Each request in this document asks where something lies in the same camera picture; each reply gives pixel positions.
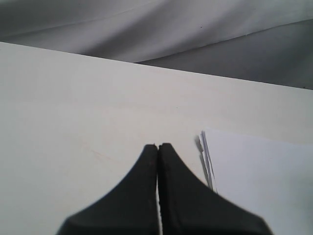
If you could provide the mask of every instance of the white paper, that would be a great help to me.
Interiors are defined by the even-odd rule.
[[[219,195],[275,235],[313,234],[313,145],[205,131]]]

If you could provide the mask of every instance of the white table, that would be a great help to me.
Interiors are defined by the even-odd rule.
[[[204,181],[205,127],[313,143],[313,91],[0,43],[0,234],[54,234],[146,143]]]

